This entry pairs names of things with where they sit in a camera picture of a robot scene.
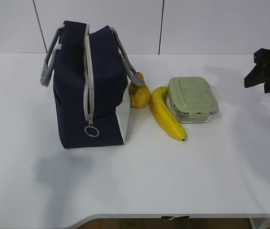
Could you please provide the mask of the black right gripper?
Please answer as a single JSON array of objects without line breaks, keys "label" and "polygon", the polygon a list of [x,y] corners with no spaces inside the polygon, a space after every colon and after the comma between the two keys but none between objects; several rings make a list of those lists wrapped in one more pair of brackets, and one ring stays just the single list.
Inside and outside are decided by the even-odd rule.
[{"label": "black right gripper", "polygon": [[270,93],[270,49],[259,49],[254,53],[256,66],[244,78],[244,87],[249,88],[264,83],[264,93]]}]

